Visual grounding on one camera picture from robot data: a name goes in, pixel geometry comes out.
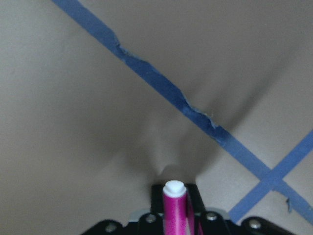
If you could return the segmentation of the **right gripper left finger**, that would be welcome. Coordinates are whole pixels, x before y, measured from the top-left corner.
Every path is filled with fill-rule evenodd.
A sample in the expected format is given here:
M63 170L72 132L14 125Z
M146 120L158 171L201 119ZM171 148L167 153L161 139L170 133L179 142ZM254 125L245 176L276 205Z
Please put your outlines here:
M163 185L156 184L151 186L151 213L164 217L163 206Z

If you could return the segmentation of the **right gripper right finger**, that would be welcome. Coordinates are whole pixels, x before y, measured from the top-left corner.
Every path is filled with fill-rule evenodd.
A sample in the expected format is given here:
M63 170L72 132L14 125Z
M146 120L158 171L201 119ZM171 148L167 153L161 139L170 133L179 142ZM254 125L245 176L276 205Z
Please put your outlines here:
M187 188L187 221L191 235L197 235L199 220L205 206L196 184L186 184Z

